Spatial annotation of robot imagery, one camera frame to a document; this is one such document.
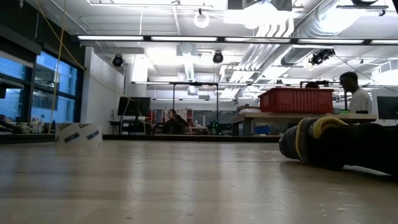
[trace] wooden floor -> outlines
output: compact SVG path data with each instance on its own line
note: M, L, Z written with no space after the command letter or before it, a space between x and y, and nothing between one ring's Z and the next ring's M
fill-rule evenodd
M1 223L398 223L398 182L285 159L277 144L0 146Z

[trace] glass window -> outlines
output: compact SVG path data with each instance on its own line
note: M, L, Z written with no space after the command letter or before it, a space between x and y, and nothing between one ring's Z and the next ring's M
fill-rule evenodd
M42 52L37 56L35 69L35 84L54 88L63 93L76 95L77 69L65 62L60 62L58 78L55 79L58 59Z
M32 118L41 119L44 116L46 123L50 122L53 94L35 90L33 92ZM57 123L73 122L75 100L62 96L55 97L53 120Z
M0 114L15 121L21 116L23 90L7 89L5 99L0 99Z
M14 78L25 79L27 67L12 60L0 57L0 73Z

